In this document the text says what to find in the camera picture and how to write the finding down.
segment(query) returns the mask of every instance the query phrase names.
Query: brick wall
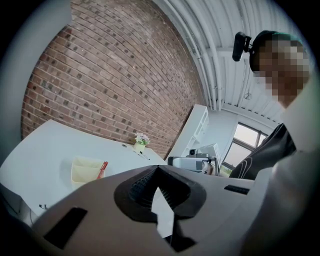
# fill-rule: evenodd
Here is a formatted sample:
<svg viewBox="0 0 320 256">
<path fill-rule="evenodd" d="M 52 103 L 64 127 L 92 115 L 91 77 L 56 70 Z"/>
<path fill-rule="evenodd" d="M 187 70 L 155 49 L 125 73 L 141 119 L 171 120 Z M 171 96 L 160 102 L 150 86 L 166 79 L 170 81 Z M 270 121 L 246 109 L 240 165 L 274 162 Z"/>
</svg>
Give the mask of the brick wall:
<svg viewBox="0 0 320 256">
<path fill-rule="evenodd" d="M 22 107 L 25 138 L 46 120 L 119 142 L 135 132 L 165 157 L 194 104 L 204 104 L 188 49 L 150 0 L 72 1 Z"/>
</svg>

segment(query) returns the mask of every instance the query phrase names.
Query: dark hair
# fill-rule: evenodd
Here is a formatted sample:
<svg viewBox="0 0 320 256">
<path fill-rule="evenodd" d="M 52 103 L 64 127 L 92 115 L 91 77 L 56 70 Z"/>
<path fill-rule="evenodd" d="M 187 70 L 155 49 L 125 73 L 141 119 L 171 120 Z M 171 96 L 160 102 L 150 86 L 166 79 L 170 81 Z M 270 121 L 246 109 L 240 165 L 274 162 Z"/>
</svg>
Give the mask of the dark hair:
<svg viewBox="0 0 320 256">
<path fill-rule="evenodd" d="M 259 55 L 259 48 L 261 46 L 264 46 L 266 41 L 272 41 L 272 40 L 284 40 L 284 41 L 291 41 L 291 46 L 300 46 L 302 47 L 302 43 L 295 38 L 294 36 L 286 33 L 280 33 L 277 31 L 269 31 L 264 30 L 260 32 L 256 38 L 254 39 L 252 43 L 252 47 L 249 50 L 250 58 L 250 68 L 253 72 L 259 71 L 259 59 L 257 56 Z"/>
</svg>

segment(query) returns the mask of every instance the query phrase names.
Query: white desk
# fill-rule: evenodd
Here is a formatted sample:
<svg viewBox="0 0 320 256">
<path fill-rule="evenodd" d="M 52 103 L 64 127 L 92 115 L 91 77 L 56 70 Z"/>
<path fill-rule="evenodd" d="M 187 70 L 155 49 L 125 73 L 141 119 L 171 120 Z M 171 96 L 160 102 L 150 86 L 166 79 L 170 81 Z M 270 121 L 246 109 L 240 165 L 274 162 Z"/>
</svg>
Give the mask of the white desk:
<svg viewBox="0 0 320 256">
<path fill-rule="evenodd" d="M 39 205 L 49 208 L 73 192 L 71 165 L 75 156 L 108 161 L 105 177 L 167 164 L 150 148 L 144 150 L 150 158 L 147 160 L 135 153 L 132 145 L 122 145 L 49 120 L 10 153 L 0 168 L 0 181 L 40 216 L 45 210 Z"/>
</svg>

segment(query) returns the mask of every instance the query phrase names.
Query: white flower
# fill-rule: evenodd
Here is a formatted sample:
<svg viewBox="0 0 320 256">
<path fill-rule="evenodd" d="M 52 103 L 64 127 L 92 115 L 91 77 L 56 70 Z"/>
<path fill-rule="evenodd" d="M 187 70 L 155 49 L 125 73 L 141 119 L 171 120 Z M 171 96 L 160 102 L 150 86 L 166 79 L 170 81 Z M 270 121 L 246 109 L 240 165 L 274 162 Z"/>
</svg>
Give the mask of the white flower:
<svg viewBox="0 0 320 256">
<path fill-rule="evenodd" d="M 140 143 L 141 145 L 147 145 L 150 143 L 150 139 L 148 138 L 147 135 L 137 132 L 134 134 L 136 136 L 135 140 L 136 142 Z"/>
</svg>

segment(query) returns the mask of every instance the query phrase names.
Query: white shelf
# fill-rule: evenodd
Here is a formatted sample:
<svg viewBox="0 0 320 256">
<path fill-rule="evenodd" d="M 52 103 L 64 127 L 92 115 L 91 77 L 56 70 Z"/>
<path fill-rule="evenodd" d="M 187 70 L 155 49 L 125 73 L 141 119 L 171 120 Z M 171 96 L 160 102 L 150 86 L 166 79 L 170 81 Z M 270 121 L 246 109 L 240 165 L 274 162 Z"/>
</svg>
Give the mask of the white shelf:
<svg viewBox="0 0 320 256">
<path fill-rule="evenodd" d="M 195 104 L 168 157 L 185 157 L 201 143 L 209 126 L 208 108 Z"/>
</svg>

